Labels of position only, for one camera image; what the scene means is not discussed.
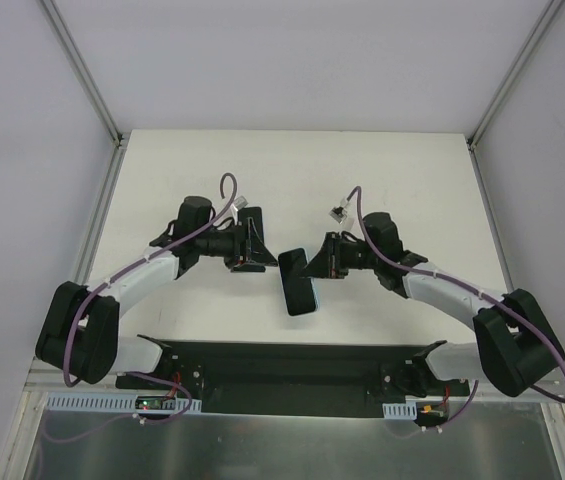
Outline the black phone teal edge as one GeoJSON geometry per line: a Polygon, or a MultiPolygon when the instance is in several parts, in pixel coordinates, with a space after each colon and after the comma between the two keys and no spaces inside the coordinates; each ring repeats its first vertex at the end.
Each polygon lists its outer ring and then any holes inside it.
{"type": "Polygon", "coordinates": [[[283,295],[289,316],[311,314],[312,289],[309,280],[299,275],[307,265],[307,255],[303,248],[296,248],[278,255],[283,295]]]}

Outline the black phone blue edge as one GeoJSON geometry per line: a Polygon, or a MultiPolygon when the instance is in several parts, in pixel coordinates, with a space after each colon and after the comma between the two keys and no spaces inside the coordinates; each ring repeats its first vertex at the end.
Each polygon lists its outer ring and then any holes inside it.
{"type": "Polygon", "coordinates": [[[238,212],[238,220],[245,226],[246,238],[264,242],[263,212],[259,206],[245,207],[238,212]]]}

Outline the light blue phone case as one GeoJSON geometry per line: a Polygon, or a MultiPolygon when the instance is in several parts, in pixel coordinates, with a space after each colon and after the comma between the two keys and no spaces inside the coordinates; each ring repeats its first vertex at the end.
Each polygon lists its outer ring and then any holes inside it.
{"type": "Polygon", "coordinates": [[[311,309],[311,313],[313,313],[313,312],[317,312],[319,310],[319,307],[320,307],[319,290],[318,290],[318,287],[316,286],[315,279],[311,278],[309,280],[309,282],[311,284],[311,289],[312,289],[312,309],[311,309]]]}

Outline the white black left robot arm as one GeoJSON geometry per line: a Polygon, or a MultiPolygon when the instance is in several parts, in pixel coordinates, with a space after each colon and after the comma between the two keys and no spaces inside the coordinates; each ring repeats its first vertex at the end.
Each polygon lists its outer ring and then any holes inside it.
{"type": "Polygon", "coordinates": [[[166,343],[120,333],[123,316],[155,290],[173,283],[200,257],[219,257],[232,272],[249,271],[249,250],[263,238],[262,210],[238,207],[220,225],[212,202],[188,196],[178,216],[142,255],[110,277],[86,285],[66,281],[54,292],[35,346],[36,357],[63,371],[69,385],[96,384],[109,374],[137,372],[150,388],[173,377],[166,343]]]}

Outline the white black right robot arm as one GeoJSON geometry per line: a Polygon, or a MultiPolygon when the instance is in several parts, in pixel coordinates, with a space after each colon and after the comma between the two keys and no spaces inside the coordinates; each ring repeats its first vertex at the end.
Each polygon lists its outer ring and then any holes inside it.
{"type": "Polygon", "coordinates": [[[419,392],[435,394],[448,380],[467,378],[486,380],[509,397],[527,390],[546,395],[539,383],[549,373],[560,370],[565,379],[564,348],[530,292],[490,292],[438,269],[404,247],[385,212],[364,216],[360,226],[360,237],[346,230],[326,233],[313,258],[302,248],[278,255],[274,264],[289,315],[316,310],[314,280],[369,270],[386,290],[441,311],[475,336],[468,344],[438,341],[421,351],[412,369],[419,392]]]}

